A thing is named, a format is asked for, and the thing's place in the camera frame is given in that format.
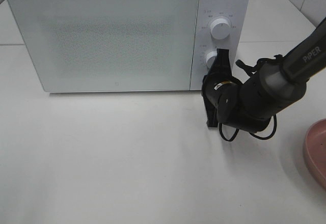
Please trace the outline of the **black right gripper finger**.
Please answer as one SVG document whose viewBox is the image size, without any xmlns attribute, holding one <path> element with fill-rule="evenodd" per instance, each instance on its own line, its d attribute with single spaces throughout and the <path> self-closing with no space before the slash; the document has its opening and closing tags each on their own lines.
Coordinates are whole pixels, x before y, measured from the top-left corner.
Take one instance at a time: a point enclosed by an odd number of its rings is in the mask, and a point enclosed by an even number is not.
<svg viewBox="0 0 326 224">
<path fill-rule="evenodd" d="M 208 128 L 218 128 L 219 122 L 216 118 L 217 115 L 217 109 L 209 102 L 204 102 L 205 105 L 205 111 L 207 116 L 207 127 Z"/>
<path fill-rule="evenodd" d="M 231 77 L 232 71 L 231 71 L 231 65 L 229 61 L 229 50 L 228 49 L 222 49 L 217 48 L 216 49 L 216 56 L 215 59 L 209 69 L 208 72 L 209 76 L 225 76 L 225 77 Z"/>
</svg>

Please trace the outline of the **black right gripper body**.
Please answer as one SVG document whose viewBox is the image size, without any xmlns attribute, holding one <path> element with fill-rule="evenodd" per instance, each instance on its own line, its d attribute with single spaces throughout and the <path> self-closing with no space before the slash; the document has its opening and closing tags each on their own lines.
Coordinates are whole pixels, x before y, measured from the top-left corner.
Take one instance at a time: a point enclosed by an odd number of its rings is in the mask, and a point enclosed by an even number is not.
<svg viewBox="0 0 326 224">
<path fill-rule="evenodd" d="M 204 102 L 209 101 L 216 109 L 216 118 L 219 123 L 226 123 L 231 115 L 231 110 L 236 105 L 236 98 L 232 98 L 233 92 L 240 81 L 234 76 L 209 76 L 203 78 L 202 97 Z"/>
</svg>

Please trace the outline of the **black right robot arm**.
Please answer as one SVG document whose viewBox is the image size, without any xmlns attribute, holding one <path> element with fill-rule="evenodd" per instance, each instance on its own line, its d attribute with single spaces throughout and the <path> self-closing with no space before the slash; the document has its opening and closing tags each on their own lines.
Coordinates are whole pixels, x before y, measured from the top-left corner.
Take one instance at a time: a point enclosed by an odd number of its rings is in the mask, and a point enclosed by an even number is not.
<svg viewBox="0 0 326 224">
<path fill-rule="evenodd" d="M 300 100 L 307 81 L 325 68 L 325 21 L 285 56 L 260 58 L 253 67 L 241 60 L 236 65 L 249 76 L 246 82 L 232 75 L 229 51 L 217 49 L 202 84 L 207 126 L 227 125 L 254 134 Z"/>
</svg>

